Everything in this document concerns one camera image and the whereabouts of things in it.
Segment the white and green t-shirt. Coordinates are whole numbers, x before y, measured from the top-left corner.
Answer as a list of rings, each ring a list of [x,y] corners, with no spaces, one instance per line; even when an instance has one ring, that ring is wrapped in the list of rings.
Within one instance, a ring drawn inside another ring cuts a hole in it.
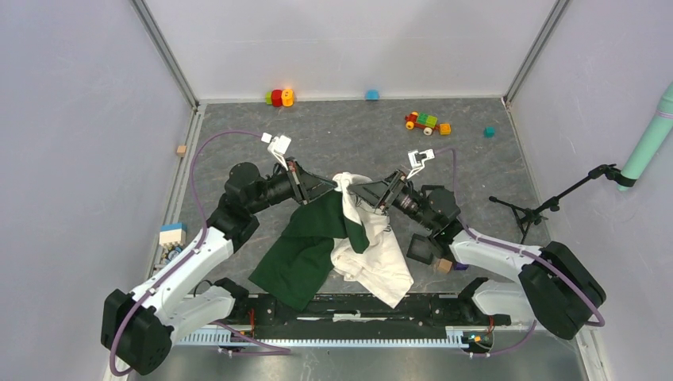
[[[248,277],[294,310],[304,310],[332,271],[395,308],[414,280],[387,214],[349,187],[370,182],[341,172],[336,188],[299,206]]]

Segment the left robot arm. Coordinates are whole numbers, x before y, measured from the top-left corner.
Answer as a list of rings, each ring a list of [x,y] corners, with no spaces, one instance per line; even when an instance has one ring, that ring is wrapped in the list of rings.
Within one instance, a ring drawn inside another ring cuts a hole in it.
[[[307,205],[336,186],[295,160],[277,164],[266,177],[249,162],[232,167],[216,209],[177,257],[131,291],[116,289],[106,297],[101,343],[110,351],[110,372],[117,377],[132,371],[147,375],[177,341],[195,330],[222,318],[242,322],[249,313],[248,300],[223,286],[211,286],[190,300],[185,296],[250,239],[260,225],[257,213],[288,199]]]

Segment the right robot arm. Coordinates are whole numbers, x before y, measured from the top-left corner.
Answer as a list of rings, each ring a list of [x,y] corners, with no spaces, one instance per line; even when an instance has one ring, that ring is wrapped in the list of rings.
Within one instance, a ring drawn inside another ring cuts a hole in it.
[[[522,312],[557,337],[570,340],[584,326],[605,326],[599,308],[606,293],[565,244],[515,244],[480,233],[461,220],[452,191],[441,185],[416,190],[401,171],[346,189],[376,210],[394,207],[426,228],[424,240],[436,258],[509,279]]]

